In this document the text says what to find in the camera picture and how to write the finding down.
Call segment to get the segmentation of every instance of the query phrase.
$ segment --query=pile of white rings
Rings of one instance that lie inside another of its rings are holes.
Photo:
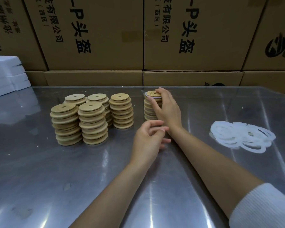
[[[212,124],[210,131],[221,145],[229,148],[242,147],[253,153],[264,153],[276,138],[270,130],[242,122],[217,121]]]

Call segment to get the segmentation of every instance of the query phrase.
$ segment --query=person's left hand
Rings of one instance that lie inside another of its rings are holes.
[[[165,143],[171,142],[171,139],[163,138],[169,127],[161,126],[162,124],[163,121],[161,120],[149,120],[144,122],[137,130],[130,163],[144,165],[147,169],[150,168],[158,155],[159,149],[163,149]]]

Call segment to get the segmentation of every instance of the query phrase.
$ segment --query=person's left arm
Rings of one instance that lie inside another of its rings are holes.
[[[164,143],[169,129],[160,126],[163,121],[146,121],[134,137],[132,156],[125,169],[100,193],[100,195],[72,223],[70,228],[118,228],[129,204],[143,181],[149,167]]]

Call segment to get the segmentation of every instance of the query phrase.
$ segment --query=packing tape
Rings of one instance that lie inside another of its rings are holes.
[[[248,0],[249,7],[263,6],[266,0]]]
[[[281,5],[283,0],[269,0],[268,5],[269,6],[278,6]]]
[[[145,30],[146,41],[160,41],[162,38],[162,32],[159,29]]]
[[[142,42],[143,33],[141,30],[137,31],[122,31],[122,42]]]

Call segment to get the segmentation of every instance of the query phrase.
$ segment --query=person's right hand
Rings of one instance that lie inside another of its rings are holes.
[[[161,87],[156,89],[156,92],[162,95],[162,108],[158,106],[157,102],[153,98],[148,97],[148,100],[151,102],[157,118],[164,121],[164,125],[169,126],[170,130],[175,127],[182,127],[180,108],[171,93]]]

